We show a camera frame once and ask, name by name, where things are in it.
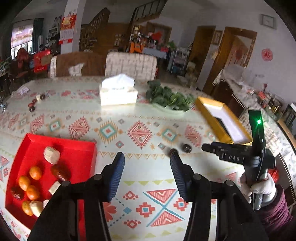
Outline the maroon sleeved right forearm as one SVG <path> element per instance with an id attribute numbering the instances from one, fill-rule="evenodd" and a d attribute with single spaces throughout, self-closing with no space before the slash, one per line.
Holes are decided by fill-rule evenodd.
<path id="1" fill-rule="evenodd" d="M 295 216 L 289 213 L 285 192 L 276 185 L 277 195 L 271 204 L 256 213 L 267 233 L 269 240 L 296 240 Z"/>

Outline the white gloved right hand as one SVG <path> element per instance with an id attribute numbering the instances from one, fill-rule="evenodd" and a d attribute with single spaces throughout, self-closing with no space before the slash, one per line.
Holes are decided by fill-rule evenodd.
<path id="1" fill-rule="evenodd" d="M 269 173 L 267 173 L 267 178 L 265 180 L 261 180 L 258 183 L 253 184 L 249 187 L 246 183 L 245 173 L 240 177 L 241 183 L 241 193 L 247 200 L 247 202 L 251 203 L 251 195 L 252 194 L 262 194 L 262 204 L 269 205 L 275 199 L 277 195 L 277 189 L 274 183 L 273 178 Z"/>

